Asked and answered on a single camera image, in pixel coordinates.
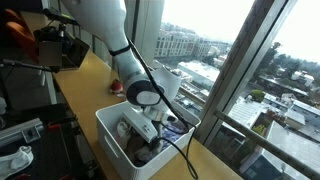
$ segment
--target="white plastic bin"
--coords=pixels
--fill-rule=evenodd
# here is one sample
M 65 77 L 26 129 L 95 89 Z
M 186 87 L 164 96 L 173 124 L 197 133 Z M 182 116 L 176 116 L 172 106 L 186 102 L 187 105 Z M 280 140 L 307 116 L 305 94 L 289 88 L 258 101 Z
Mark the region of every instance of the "white plastic bin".
M 135 165 L 133 165 L 125 152 L 121 149 L 117 141 L 114 139 L 114 135 L 117 133 L 116 127 L 120 120 L 122 112 L 126 108 L 130 108 L 131 106 L 132 105 L 129 102 L 123 102 L 98 110 L 96 112 L 98 138 L 100 145 L 103 147 L 105 153 L 109 157 L 110 161 L 112 162 L 122 179 L 149 179 L 167 162 L 169 162 L 169 160 L 173 158 L 178 153 L 178 151 L 172 145 L 170 145 L 144 166 L 136 167 Z M 175 102 L 172 103 L 172 106 L 177 111 L 182 113 L 183 117 L 188 122 L 195 124 L 197 127 L 199 126 L 200 120 L 198 117 L 188 112 L 186 109 Z M 175 142 L 175 144 L 181 149 L 185 147 L 193 131 L 194 128 L 192 128 L 188 134 L 182 135 Z

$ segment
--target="desk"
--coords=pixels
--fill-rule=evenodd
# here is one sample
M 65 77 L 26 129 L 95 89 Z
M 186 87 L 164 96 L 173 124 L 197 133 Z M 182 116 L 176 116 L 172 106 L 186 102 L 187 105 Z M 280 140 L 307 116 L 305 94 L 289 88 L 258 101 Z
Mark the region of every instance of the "desk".
M 48 23 L 44 15 L 41 14 L 22 12 L 22 16 L 31 31 Z M 117 78 L 117 74 L 89 51 L 78 70 L 59 72 L 54 74 L 54 78 L 71 110 L 77 115 L 79 126 L 103 174 L 110 180 L 120 179 L 98 142 L 95 117 L 95 112 L 98 109 L 123 101 L 108 92 L 108 88 Z M 192 141 L 189 156 L 200 179 L 241 179 L 196 140 Z M 192 177 L 185 160 L 180 154 L 177 154 L 151 179 L 192 179 Z

